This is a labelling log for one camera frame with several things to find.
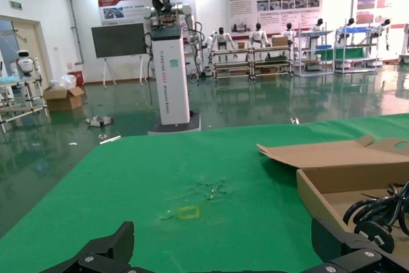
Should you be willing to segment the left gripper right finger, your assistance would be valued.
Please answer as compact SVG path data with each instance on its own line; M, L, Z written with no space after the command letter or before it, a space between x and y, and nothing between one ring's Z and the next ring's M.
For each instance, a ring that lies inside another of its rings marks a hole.
M312 272L408 272L408 262L362 235L340 230L319 218L311 221L314 252L323 262Z

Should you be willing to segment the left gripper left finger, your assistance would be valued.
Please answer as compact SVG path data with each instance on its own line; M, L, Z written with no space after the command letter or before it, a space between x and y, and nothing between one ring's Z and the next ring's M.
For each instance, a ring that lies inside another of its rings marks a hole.
M128 272L134 252L134 224L125 221L112 234L90 240L68 260L45 272Z

